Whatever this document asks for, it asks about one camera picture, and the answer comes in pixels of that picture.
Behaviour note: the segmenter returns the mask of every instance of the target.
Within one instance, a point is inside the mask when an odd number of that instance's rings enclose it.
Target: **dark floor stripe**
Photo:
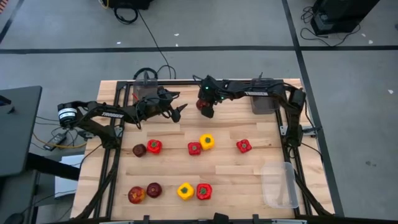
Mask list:
[[[304,51],[347,51],[347,50],[398,50],[398,45],[382,46],[341,46],[341,47],[300,47]]]
[[[163,52],[200,52],[200,51],[296,51],[293,46],[202,46],[202,47],[161,47]],[[345,47],[298,47],[299,51],[361,51],[361,50],[398,50],[398,45],[385,46],[345,46]],[[114,47],[92,49],[0,49],[0,54],[87,54],[87,53],[128,53],[158,52],[156,47]]]
[[[199,52],[199,51],[239,51],[273,50],[293,51],[292,46],[203,46],[203,47],[161,47],[162,52]],[[156,47],[117,47],[92,49],[0,49],[0,54],[82,54],[117,52],[158,52]]]
[[[6,25],[2,28],[2,31],[0,33],[0,44],[1,44],[2,40],[4,39],[4,37],[6,36],[8,29],[10,29],[10,26],[11,26],[12,22],[14,21],[14,18],[17,15],[18,10],[21,8],[22,3],[24,3],[24,0],[18,1],[17,6],[13,10],[10,18],[7,20]]]
[[[307,73],[307,68],[305,66],[303,53],[300,48],[299,40],[297,38],[297,33],[295,31],[292,15],[290,13],[290,9],[289,9],[289,5],[287,4],[287,0],[282,0],[282,4],[284,6],[287,23],[289,25],[290,34],[292,36],[292,41],[293,41],[295,53],[297,56],[298,66],[299,66],[301,74],[302,74],[303,84],[304,84],[305,91],[308,96],[309,105],[311,107],[312,119],[313,119],[315,126],[321,126],[321,121],[320,121],[319,114],[318,114],[318,108],[315,103],[315,97],[313,95],[310,78]],[[323,165],[325,166],[325,174],[326,174],[326,178],[328,181],[329,191],[331,194],[333,206],[335,208],[335,213],[338,216],[343,217],[344,216],[343,207],[341,204],[340,195],[339,195],[337,184],[336,184],[335,174],[333,173],[333,168],[331,166],[330,155],[328,152],[328,148],[326,146],[325,135],[323,133],[323,130],[318,132],[318,143],[319,143],[320,150],[321,150],[321,153],[323,156]]]

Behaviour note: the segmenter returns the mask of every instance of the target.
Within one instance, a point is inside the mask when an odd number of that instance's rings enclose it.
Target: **yellow bell pepper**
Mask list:
[[[199,141],[203,150],[208,150],[214,147],[214,139],[211,134],[203,134],[200,136]]]
[[[194,193],[195,193],[195,190],[188,182],[183,183],[177,189],[178,196],[180,196],[183,200],[189,200],[190,198],[193,197]]]

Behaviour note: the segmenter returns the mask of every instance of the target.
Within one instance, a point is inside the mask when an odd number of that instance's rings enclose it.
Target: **black stand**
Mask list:
[[[26,169],[37,170],[42,173],[56,175],[70,180],[79,180],[80,169],[29,153]]]

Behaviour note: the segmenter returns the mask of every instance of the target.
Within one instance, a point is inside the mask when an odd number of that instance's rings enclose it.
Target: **cable on floor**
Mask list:
[[[72,142],[69,143],[68,146],[70,146],[70,144],[72,144],[72,146],[75,146],[75,141],[76,141],[77,137],[79,136],[79,132],[75,128],[73,128],[72,130],[76,131],[76,136],[75,136],[75,138],[72,138]]]
[[[133,10],[135,13],[134,18],[131,20],[128,20],[128,19],[125,19],[123,16],[119,16],[118,10],[120,8]],[[113,7],[113,12],[114,12],[114,16],[116,17],[116,19],[125,25],[132,24],[133,22],[135,22],[138,19],[138,14],[139,14],[138,9],[136,9],[132,4],[125,3],[125,2],[119,2],[115,7]]]
[[[69,136],[70,136],[70,138],[71,138],[71,140],[72,140],[72,142],[69,143],[68,146],[70,146],[70,145],[75,146],[75,140],[74,140],[74,138],[73,138],[73,136],[72,136],[72,133],[70,132],[70,130],[68,130],[67,133],[69,134]]]
[[[307,23],[309,23],[309,22],[311,21],[311,19],[312,19],[313,17],[314,17],[313,7],[312,7],[312,6],[307,6],[307,7],[305,7],[305,8],[303,9],[303,14],[300,16],[300,19],[303,20],[303,22],[304,22],[305,24],[307,24]],[[357,33],[358,31],[360,31],[360,30],[361,30],[361,25],[358,24],[358,27],[359,27],[358,30],[352,31],[352,32],[350,32],[349,34],[345,35],[344,38],[343,38],[340,42],[338,42],[337,44],[335,44],[335,45],[330,45],[328,42],[326,42],[326,41],[324,41],[324,40],[322,39],[322,38],[327,39],[328,37],[322,37],[322,36],[316,35],[314,32],[312,32],[310,29],[308,29],[308,28],[306,28],[306,27],[304,27],[303,29],[301,29],[301,31],[300,31],[300,36],[301,36],[301,38],[304,39],[304,40],[319,40],[319,41],[323,42],[325,45],[327,45],[328,47],[337,47],[337,46],[339,46],[340,44],[344,43],[344,41],[347,39],[347,37],[349,37],[350,35],[353,35],[353,34]],[[312,35],[314,35],[316,38],[306,38],[306,37],[304,37],[304,36],[303,36],[303,31],[305,31],[305,30],[307,30],[309,33],[311,33]]]
[[[41,125],[55,125],[55,126],[59,126],[59,124],[51,124],[51,123],[40,123],[40,122],[36,122],[35,124],[41,124]]]
[[[162,65],[158,71],[156,72],[159,75],[159,72],[161,71],[162,68],[168,67],[169,69],[171,68],[174,72],[174,79],[177,79],[177,73],[175,72],[175,69],[173,68],[173,66],[170,65]]]
[[[54,131],[59,130],[59,129],[61,129],[61,128],[62,128],[62,127],[59,126],[59,127],[55,128],[55,129],[53,129],[53,130],[51,131],[51,135],[52,135],[53,137],[55,137]]]
[[[71,166],[80,165],[79,169],[81,169],[81,165],[83,165],[84,160],[85,160],[89,155],[91,155],[93,152],[95,152],[97,149],[99,149],[101,146],[102,146],[102,144],[100,144],[100,145],[97,146],[95,149],[93,149],[90,153],[88,153],[88,154],[81,160],[81,162],[79,162],[79,163],[77,163],[77,164],[73,164],[73,165],[71,165]]]
[[[55,221],[55,223],[61,221],[62,218],[72,209],[72,207],[73,207],[73,202],[72,202],[72,205],[68,208],[68,210],[67,210],[59,219],[57,219],[57,220]]]
[[[139,14],[139,17],[140,17],[140,18],[142,19],[142,21],[144,22],[144,25],[147,27],[147,30],[148,30],[150,36],[151,36],[152,39],[154,40],[155,45],[156,45],[156,47],[157,47],[157,50],[159,51],[159,53],[163,56],[164,60],[166,61],[166,65],[167,65],[167,67],[169,68],[170,79],[171,79],[172,71],[171,71],[171,69],[170,69],[169,62],[167,61],[167,59],[166,59],[166,57],[164,56],[164,54],[162,53],[161,49],[160,49],[159,46],[157,45],[156,39],[155,39],[154,35],[152,34],[152,32],[150,31],[150,29],[149,29],[147,23],[145,22],[145,19],[144,19],[143,16],[141,15],[141,12],[140,12],[139,10],[137,10],[137,12],[138,12],[138,14]]]
[[[42,147],[40,147],[40,146],[36,145],[36,144],[35,144],[35,143],[33,143],[33,142],[31,142],[30,144],[32,144],[32,145],[34,145],[34,146],[38,147],[39,149],[45,150],[44,148],[42,148]]]
[[[47,142],[45,142],[45,141],[39,139],[39,138],[36,136],[35,133],[33,133],[33,137],[35,137],[36,140],[38,140],[39,142],[41,142],[41,143],[43,143],[43,144],[46,144],[46,145],[49,145],[49,146],[55,146],[55,147],[58,147],[58,148],[60,148],[60,149],[77,149],[77,148],[83,147],[83,146],[85,146],[85,145],[87,144],[87,142],[85,142],[85,143],[80,144],[80,145],[78,145],[78,146],[61,146],[61,145],[57,145],[57,144],[47,143]]]
[[[43,117],[41,117],[41,116],[36,116],[36,118],[40,118],[40,119],[43,119],[43,120],[46,120],[46,121],[60,122],[59,120],[54,120],[54,119],[43,118]]]
[[[156,72],[155,70],[153,70],[152,68],[140,68],[140,69],[132,76],[132,79],[133,79],[133,80],[136,80],[136,79],[138,78],[138,76],[139,76],[140,74],[142,74],[143,72],[151,72],[152,74],[154,74],[154,78],[155,78],[155,79],[158,79],[157,72]],[[147,73],[145,73],[145,74],[146,74],[146,76],[144,75],[144,80],[150,79],[149,75],[148,75]]]

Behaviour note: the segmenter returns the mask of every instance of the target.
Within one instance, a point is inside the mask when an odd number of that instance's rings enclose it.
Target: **wooden table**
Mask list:
[[[301,86],[300,79],[284,81]],[[112,104],[116,83],[117,81],[102,81],[97,101]],[[184,103],[188,103],[188,106],[182,111],[179,123],[156,116],[142,122],[142,130],[138,130],[135,124],[126,125],[112,220],[142,220],[144,215],[150,215],[151,220],[212,219],[215,212],[229,215],[231,219],[248,219],[255,213],[260,218],[293,218],[292,209],[271,208],[262,199],[260,168],[268,162],[284,161],[275,114],[254,115],[251,112],[250,98],[245,97],[216,105],[214,118],[209,119],[196,109],[196,85],[165,87],[170,91],[181,92],[180,97],[173,101],[173,107]],[[132,96],[129,96],[129,105],[131,104]],[[109,124],[108,118],[95,120],[103,125]],[[301,121],[302,125],[309,125],[304,113]],[[215,148],[203,151],[200,156],[190,156],[188,142],[198,141],[204,133],[213,135]],[[162,141],[162,152],[159,155],[147,153],[144,157],[136,157],[132,148],[136,144],[146,144],[150,139]],[[241,154],[236,149],[236,142],[241,139],[248,139],[254,149]],[[303,142],[317,148],[315,138],[305,136]],[[99,138],[89,140],[85,154],[99,144]],[[319,154],[305,146],[301,146],[299,150],[308,188],[333,213]],[[71,217],[78,215],[96,192],[103,155],[104,149],[98,149],[85,160]],[[138,205],[131,204],[127,199],[130,188],[138,185],[146,189],[151,182],[158,182],[163,187],[162,195],[157,199],[146,197]],[[210,183],[213,186],[211,200],[200,201],[193,197],[189,201],[183,201],[176,193],[183,182],[189,182],[194,187],[199,183]],[[299,190],[297,195],[302,202]],[[108,193],[105,192],[101,216],[105,214],[107,196]],[[300,208],[301,213],[305,213],[302,203]]]

